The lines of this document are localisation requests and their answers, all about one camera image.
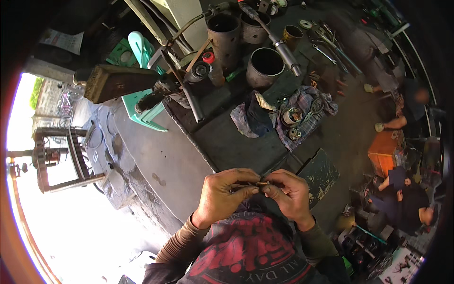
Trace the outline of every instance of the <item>sandal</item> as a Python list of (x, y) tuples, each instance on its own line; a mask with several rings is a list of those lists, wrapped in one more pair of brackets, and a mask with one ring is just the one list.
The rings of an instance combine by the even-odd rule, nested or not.
[(382, 178), (381, 176), (377, 176), (375, 175), (372, 183), (374, 184), (375, 188), (378, 188), (380, 186), (380, 184), (384, 181), (385, 179)]
[(376, 123), (375, 124), (375, 131), (377, 132), (381, 132), (385, 129), (385, 126), (383, 125), (383, 123)]
[(369, 84), (364, 84), (364, 91), (366, 91), (366, 93), (373, 93), (374, 87), (372, 87), (372, 85)]

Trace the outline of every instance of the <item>rusty cylinder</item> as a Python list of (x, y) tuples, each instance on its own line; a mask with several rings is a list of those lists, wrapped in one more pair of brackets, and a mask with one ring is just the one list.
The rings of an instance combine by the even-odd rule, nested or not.
[(279, 53), (268, 47), (254, 50), (247, 64), (246, 80), (248, 84), (263, 92), (273, 85), (285, 68)]
[(286, 41), (288, 48), (293, 52), (300, 43), (303, 35), (300, 28), (294, 25), (286, 25), (282, 33), (282, 40)]
[[(257, 12), (260, 19), (267, 27), (270, 26), (271, 18), (265, 13)], [(257, 45), (264, 43), (268, 38), (268, 33), (265, 29), (256, 21), (251, 19), (245, 13), (241, 13), (241, 37), (243, 38), (244, 42)]]
[(240, 21), (232, 15), (218, 14), (208, 20), (207, 28), (214, 57), (220, 61), (224, 72), (233, 71), (239, 60)]

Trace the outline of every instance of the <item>plastic bottle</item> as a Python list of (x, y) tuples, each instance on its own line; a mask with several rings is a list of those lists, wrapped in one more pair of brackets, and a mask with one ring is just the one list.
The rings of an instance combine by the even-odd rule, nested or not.
[(210, 73), (208, 77), (210, 78), (213, 85), (216, 87), (221, 87), (224, 85), (226, 78), (222, 74), (222, 67), (219, 60), (215, 60), (214, 53), (211, 51), (205, 52), (202, 55), (203, 62), (208, 63), (211, 66)]

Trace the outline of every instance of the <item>sitting person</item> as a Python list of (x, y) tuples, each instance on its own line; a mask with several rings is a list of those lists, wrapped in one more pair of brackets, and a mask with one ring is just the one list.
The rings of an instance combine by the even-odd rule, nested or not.
[[(378, 184), (379, 177), (374, 178), (374, 184)], [(411, 185), (411, 179), (407, 177), (404, 167), (397, 166), (394, 169), (388, 171), (388, 176), (386, 179), (380, 183), (377, 188), (379, 191), (384, 190), (388, 186), (392, 185), (395, 190), (401, 190), (404, 186)]]
[[(382, 91), (380, 86), (372, 87), (365, 84), (364, 89), (370, 92)], [(420, 120), (425, 115), (424, 105), (429, 102), (427, 88), (421, 86), (416, 79), (404, 79), (402, 90), (403, 98), (396, 101), (396, 118), (387, 123), (375, 124), (375, 130), (381, 132), (384, 129), (401, 129), (407, 123)]]
[(409, 235), (414, 235), (422, 224), (431, 226), (438, 218), (438, 212), (429, 207), (426, 192), (406, 177), (403, 167), (388, 172), (388, 177), (379, 185), (379, 192), (365, 197), (378, 210), (385, 212), (390, 223)]

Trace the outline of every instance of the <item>wooden crate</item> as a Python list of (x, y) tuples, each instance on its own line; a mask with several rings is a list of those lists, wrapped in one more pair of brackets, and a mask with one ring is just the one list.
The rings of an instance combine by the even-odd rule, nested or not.
[(377, 133), (367, 152), (374, 171), (385, 178), (388, 171), (398, 166), (395, 154), (405, 148), (405, 138), (402, 130), (382, 131)]

